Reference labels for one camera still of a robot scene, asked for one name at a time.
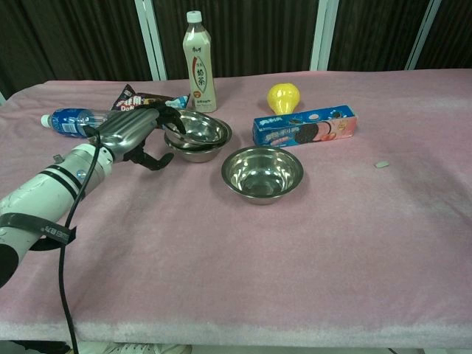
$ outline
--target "shoe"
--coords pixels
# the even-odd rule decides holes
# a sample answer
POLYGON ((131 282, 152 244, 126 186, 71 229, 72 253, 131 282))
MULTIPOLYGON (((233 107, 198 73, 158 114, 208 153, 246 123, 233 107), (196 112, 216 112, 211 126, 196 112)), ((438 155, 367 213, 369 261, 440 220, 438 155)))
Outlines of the shoe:
POLYGON ((191 352, 191 345, 113 343, 103 354, 190 354, 191 352))

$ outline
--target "candy package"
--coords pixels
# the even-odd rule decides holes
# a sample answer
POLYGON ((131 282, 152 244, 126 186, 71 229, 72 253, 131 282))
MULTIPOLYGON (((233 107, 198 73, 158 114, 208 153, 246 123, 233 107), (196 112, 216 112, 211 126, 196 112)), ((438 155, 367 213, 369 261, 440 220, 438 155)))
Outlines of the candy package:
POLYGON ((148 105, 154 102, 162 102, 173 108, 185 108, 189 96, 170 97, 160 94, 147 94, 143 92, 136 93, 130 85, 126 85, 122 93, 118 96, 111 107, 112 111, 130 111, 138 105, 148 105))

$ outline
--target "black cable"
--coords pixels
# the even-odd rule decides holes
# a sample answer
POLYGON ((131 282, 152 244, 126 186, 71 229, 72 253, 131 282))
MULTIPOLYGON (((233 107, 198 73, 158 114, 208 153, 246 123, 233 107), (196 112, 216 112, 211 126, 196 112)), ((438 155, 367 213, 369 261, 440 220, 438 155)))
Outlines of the black cable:
MULTIPOLYGON (((87 184, 89 184, 91 175, 95 170, 95 166, 97 165, 98 155, 100 153, 100 148, 102 147, 101 141, 100 141, 100 133, 97 132, 96 138, 97 138, 96 140, 97 146, 95 148, 94 157, 91 160, 90 168, 88 169, 86 178, 83 180, 82 187, 80 188, 79 193, 77 194, 77 197, 74 200, 74 203, 72 204, 71 209, 69 210, 66 223, 64 224, 64 226, 67 229, 71 225, 75 210, 77 206, 79 205, 80 200, 82 199, 82 195, 85 192, 87 184)), ((66 258, 66 245, 62 245, 60 247, 59 272, 58 272, 60 300, 62 302, 62 308, 64 309, 64 315, 66 315, 67 327, 69 327, 69 334, 71 336, 72 349, 74 350, 74 354, 79 354, 79 348, 77 346, 77 339, 75 338, 75 332, 74 332, 74 322, 72 321, 69 305, 67 304, 66 291, 64 290, 64 260, 65 258, 66 258)))

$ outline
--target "blue bottle label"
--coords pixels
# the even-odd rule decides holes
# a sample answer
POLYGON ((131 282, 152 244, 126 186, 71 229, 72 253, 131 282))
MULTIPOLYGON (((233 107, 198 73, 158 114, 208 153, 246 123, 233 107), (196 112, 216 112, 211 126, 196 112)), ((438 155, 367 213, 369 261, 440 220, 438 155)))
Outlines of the blue bottle label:
POLYGON ((82 135, 79 130, 79 125, 77 124, 77 118, 84 111, 89 110, 84 108, 58 109, 52 115, 51 126, 59 134, 85 138, 86 136, 82 135))

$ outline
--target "robotic arm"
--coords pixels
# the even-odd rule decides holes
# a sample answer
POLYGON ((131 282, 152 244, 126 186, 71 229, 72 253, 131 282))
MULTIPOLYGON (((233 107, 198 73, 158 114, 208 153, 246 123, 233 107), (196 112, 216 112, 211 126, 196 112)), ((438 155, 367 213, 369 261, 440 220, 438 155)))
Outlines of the robotic arm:
POLYGON ((97 148, 100 149, 97 164, 91 172, 85 195, 79 198, 85 198, 111 173, 113 163, 131 160, 150 170, 164 168, 172 160, 173 154, 167 153, 156 160, 144 152, 145 140, 155 128, 167 123, 173 123, 185 133, 179 117, 177 110, 165 105, 116 112, 97 129, 100 134, 99 146, 96 136, 91 136, 89 144, 78 145, 64 157, 55 156, 54 164, 2 199, 0 288, 11 278, 29 249, 57 247, 54 241, 41 236, 65 235, 64 230, 61 231, 60 226, 54 223, 69 211, 77 198, 97 148))

